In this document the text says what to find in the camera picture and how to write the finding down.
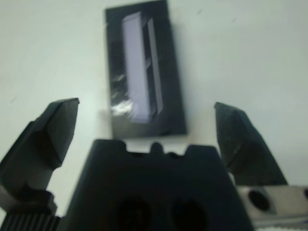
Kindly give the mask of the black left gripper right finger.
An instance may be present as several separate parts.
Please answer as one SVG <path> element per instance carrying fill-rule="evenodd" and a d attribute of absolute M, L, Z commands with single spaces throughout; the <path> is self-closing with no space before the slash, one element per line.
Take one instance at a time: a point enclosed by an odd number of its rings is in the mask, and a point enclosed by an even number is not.
<path fill-rule="evenodd" d="M 234 176 L 235 184 L 287 185 L 275 158 L 247 114 L 219 102 L 214 108 L 221 158 Z"/>

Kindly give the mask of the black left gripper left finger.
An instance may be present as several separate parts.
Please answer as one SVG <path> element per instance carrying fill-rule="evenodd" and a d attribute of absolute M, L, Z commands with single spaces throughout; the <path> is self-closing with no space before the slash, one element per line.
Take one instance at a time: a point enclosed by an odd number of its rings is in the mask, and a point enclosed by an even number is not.
<path fill-rule="evenodd" d="M 47 188 L 73 139 L 78 105 L 78 98 L 54 101 L 26 126 L 0 164 L 0 184 L 8 193 Z"/>

